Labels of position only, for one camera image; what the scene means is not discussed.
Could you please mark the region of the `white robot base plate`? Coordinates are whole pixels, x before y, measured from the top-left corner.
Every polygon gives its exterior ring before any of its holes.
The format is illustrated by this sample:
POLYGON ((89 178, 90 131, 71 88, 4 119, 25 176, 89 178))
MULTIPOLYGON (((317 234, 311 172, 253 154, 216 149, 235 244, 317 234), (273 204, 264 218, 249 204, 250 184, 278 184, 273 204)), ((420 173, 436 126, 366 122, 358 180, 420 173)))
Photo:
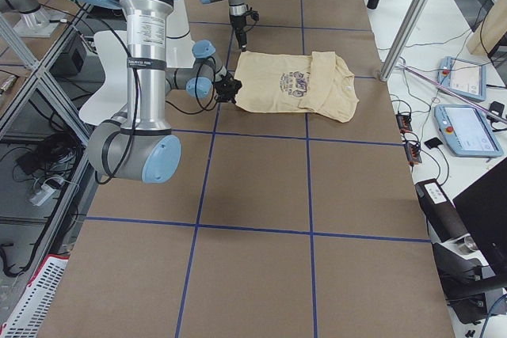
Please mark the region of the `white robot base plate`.
POLYGON ((33 13, 23 13, 13 29, 20 37, 48 38, 61 21, 67 23, 65 13, 41 7, 33 13))

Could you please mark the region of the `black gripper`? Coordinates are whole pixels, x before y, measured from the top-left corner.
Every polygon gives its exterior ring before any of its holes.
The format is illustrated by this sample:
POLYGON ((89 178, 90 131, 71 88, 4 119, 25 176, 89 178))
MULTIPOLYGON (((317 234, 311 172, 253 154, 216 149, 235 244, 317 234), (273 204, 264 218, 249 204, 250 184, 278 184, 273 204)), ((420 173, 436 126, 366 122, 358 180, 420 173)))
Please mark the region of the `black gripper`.
POLYGON ((239 44, 246 44, 247 38, 246 38, 246 16, 245 15, 230 15, 230 22, 231 26, 234 30, 234 34, 236 37, 236 40, 239 44))
POLYGON ((235 103, 235 97, 242 88, 242 83, 235 79, 231 73, 220 75, 220 80, 213 84, 216 91, 215 100, 219 103, 235 103))

